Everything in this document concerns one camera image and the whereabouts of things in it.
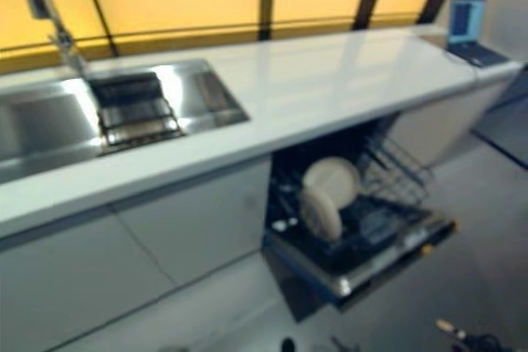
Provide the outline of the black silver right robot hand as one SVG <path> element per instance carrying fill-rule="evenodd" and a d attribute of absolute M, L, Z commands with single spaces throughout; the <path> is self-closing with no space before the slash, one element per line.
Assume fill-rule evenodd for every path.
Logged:
<path fill-rule="evenodd" d="M 436 327 L 455 340 L 455 349 L 462 351 L 502 351 L 497 337 L 484 334 L 475 335 L 453 325 L 445 319 L 436 319 Z"/>

